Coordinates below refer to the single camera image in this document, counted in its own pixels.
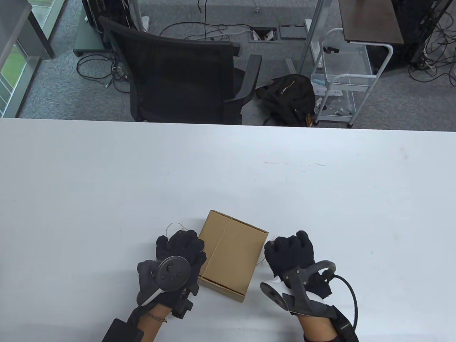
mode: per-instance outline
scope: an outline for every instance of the chair armrest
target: chair armrest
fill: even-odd
[[[234,98],[226,100],[226,104],[239,103],[241,106],[244,106],[253,98],[262,58],[260,55],[250,55],[241,89]]]

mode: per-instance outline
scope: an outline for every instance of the black glove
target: black glove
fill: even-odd
[[[282,281],[284,281],[282,275],[286,271],[296,266],[306,269],[315,263],[312,242],[303,230],[289,238],[278,237],[274,241],[268,241],[264,245],[264,256],[274,277],[279,276]],[[332,293],[328,283],[319,273],[310,276],[309,284],[305,288],[306,291],[315,293],[323,299]]]
[[[157,239],[155,255],[158,260],[178,255],[188,261],[191,271],[184,286],[174,292],[160,293],[153,302],[172,308],[179,301],[183,291],[198,280],[201,266],[206,262],[206,253],[203,250],[204,241],[198,239],[198,235],[194,230],[179,230],[171,236],[169,241],[164,235]]]
[[[128,319],[128,323],[134,327],[138,325],[139,318],[152,309],[157,303],[172,309],[180,300],[181,296],[187,297],[188,291],[184,290],[197,282],[200,268],[206,262],[206,253],[202,251],[204,249],[204,241],[198,239],[196,232],[193,230],[180,230],[171,236],[169,241],[166,236],[160,236],[157,239],[156,244],[155,255],[157,260],[163,261],[170,256],[181,256],[187,260],[190,265],[190,276],[180,289],[174,292],[160,293],[151,303],[135,308]],[[151,280],[149,278],[151,270],[153,269],[153,264],[154,261],[152,260],[146,260],[138,264],[140,288],[141,283],[147,286],[148,281]]]

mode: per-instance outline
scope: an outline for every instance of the black mesh chair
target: black mesh chair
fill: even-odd
[[[261,56],[250,55],[244,72],[233,67],[230,42],[164,38],[100,22],[130,80],[136,121],[242,124]]]

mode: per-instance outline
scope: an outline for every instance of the gloved hand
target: gloved hand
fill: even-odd
[[[190,276],[179,290],[174,292],[160,293],[153,301],[164,306],[172,308],[180,299],[182,292],[198,280],[201,266],[206,262],[206,253],[204,250],[204,241],[198,239],[194,230],[179,230],[168,241],[164,235],[157,239],[155,255],[158,260],[164,260],[170,256],[178,255],[183,257],[190,264]]]
[[[299,266],[303,269],[315,264],[312,242],[303,230],[289,238],[278,237],[274,241],[268,241],[264,245],[264,256],[275,276],[283,281],[283,274]],[[305,286],[306,291],[315,293],[322,299],[328,297],[332,292],[327,282],[319,273],[314,273],[309,278],[309,284]]]

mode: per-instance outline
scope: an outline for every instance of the forearm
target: forearm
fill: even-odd
[[[304,335],[312,342],[327,342],[337,337],[329,318],[298,315]]]
[[[170,312],[170,308],[157,304],[152,310],[140,318],[137,328],[144,332],[141,342],[153,342],[162,325],[162,322],[151,317],[151,315],[164,320]]]

